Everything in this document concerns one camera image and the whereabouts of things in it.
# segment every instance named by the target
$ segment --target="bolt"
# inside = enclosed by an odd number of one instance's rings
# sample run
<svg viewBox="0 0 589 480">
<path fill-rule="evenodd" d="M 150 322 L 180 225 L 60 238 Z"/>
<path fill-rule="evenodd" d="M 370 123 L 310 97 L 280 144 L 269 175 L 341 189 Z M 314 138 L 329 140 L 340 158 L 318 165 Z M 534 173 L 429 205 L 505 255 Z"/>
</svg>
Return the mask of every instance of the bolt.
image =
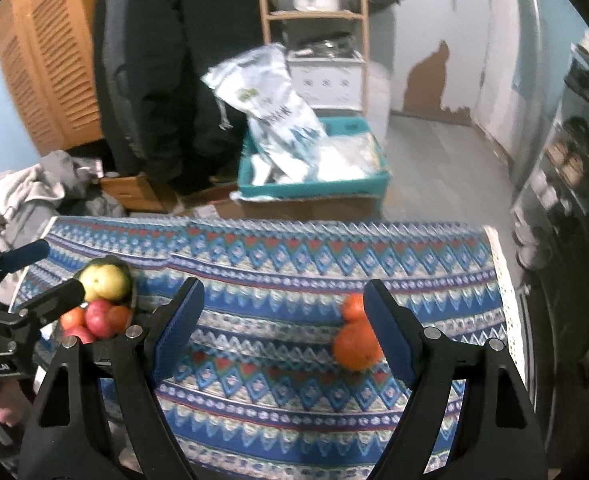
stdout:
<svg viewBox="0 0 589 480">
<path fill-rule="evenodd" d="M 433 326 L 427 326 L 423 329 L 423 335 L 428 339 L 439 339 L 441 337 L 441 330 Z"/>
<path fill-rule="evenodd" d="M 504 349 L 504 343 L 501 339 L 497 339 L 495 337 L 493 337 L 492 339 L 490 339 L 488 341 L 488 344 L 491 346 L 491 348 L 495 351 L 495 352 L 501 352 Z"/>
<path fill-rule="evenodd" d="M 77 336 L 76 335 L 67 335 L 61 341 L 61 344 L 64 348 L 72 348 L 77 344 Z"/>
<path fill-rule="evenodd" d="M 139 325 L 132 325 L 127 328 L 126 337 L 128 337 L 130 339 L 136 339 L 137 337 L 142 335 L 142 333 L 143 333 L 143 328 L 141 328 Z"/>
</svg>

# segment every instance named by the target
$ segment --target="blue gripper pad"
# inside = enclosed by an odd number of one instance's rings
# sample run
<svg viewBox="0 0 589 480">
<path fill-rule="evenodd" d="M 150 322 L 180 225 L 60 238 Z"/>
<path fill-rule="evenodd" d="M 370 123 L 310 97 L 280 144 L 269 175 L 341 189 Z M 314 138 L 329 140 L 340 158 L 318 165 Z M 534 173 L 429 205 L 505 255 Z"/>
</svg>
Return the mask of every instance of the blue gripper pad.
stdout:
<svg viewBox="0 0 589 480">
<path fill-rule="evenodd" d="M 177 312 L 166 325 L 154 348 L 154 367 L 150 373 L 150 380 L 155 388 L 162 380 L 172 377 L 178 362 L 185 355 L 190 335 L 194 332 L 196 322 L 204 309 L 204 284 L 196 280 L 187 293 L 184 288 L 187 288 L 186 283 L 177 293 L 177 296 L 185 294 L 185 297 L 180 300 Z"/>
<path fill-rule="evenodd" d="M 48 257 L 50 245 L 45 240 L 37 240 L 18 249 L 1 255 L 0 266 L 4 272 L 12 274 Z"/>
<path fill-rule="evenodd" d="M 421 343 L 418 333 L 413 337 L 415 331 L 421 330 L 419 320 L 412 311 L 397 304 L 380 280 L 372 280 L 364 288 L 364 310 L 393 376 L 412 386 L 419 374 L 415 363 L 420 357 Z M 414 322 L 407 314 L 414 317 Z"/>
</svg>

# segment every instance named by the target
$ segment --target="black jacket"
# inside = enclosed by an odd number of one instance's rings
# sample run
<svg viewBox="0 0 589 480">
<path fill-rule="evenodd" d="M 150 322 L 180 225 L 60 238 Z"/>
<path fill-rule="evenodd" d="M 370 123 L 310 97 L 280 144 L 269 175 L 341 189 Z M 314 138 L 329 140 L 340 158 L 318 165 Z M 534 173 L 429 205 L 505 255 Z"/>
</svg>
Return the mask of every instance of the black jacket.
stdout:
<svg viewBox="0 0 589 480">
<path fill-rule="evenodd" d="M 258 0 L 126 0 L 123 63 L 109 72 L 105 31 L 119 27 L 106 22 L 106 1 L 110 7 L 110 0 L 97 2 L 95 71 L 117 170 L 143 169 L 180 193 L 207 187 L 207 177 L 238 155 L 246 119 L 226 107 L 232 128 L 220 128 L 220 109 L 200 77 L 262 44 Z M 122 101 L 115 106 L 115 99 Z"/>
</svg>

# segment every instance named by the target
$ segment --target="teal plastic crate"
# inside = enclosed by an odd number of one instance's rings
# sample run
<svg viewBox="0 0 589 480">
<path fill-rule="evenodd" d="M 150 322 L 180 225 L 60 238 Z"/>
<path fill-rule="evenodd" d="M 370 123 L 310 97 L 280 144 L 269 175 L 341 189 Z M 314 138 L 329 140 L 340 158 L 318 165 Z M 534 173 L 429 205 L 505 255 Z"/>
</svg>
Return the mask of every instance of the teal plastic crate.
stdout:
<svg viewBox="0 0 589 480">
<path fill-rule="evenodd" d="M 320 117 L 319 120 L 326 127 L 329 136 L 356 135 L 370 132 L 370 126 L 363 117 Z M 250 157 L 257 153 L 254 140 L 248 133 L 246 136 L 241 164 L 239 165 L 238 186 L 239 191 L 245 197 L 273 196 L 275 198 L 306 198 L 313 196 L 337 196 L 337 195 L 370 195 L 383 200 L 385 191 L 390 182 L 390 171 L 383 156 L 383 152 L 377 144 L 377 153 L 381 162 L 382 171 L 376 175 L 355 180 L 341 180 L 338 182 L 302 182 L 300 184 L 264 184 L 252 186 L 254 170 Z"/>
</svg>

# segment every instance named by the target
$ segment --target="human hand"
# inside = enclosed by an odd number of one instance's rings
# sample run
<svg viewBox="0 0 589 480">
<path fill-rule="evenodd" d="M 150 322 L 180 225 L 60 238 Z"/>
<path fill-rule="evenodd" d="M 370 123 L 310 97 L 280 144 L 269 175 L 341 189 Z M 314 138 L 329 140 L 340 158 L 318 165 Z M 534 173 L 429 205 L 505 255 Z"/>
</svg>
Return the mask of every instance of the human hand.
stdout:
<svg viewBox="0 0 589 480">
<path fill-rule="evenodd" d="M 21 391 L 18 382 L 12 379 L 0 380 L 0 423 L 15 426 L 28 410 L 30 402 Z"/>
</svg>

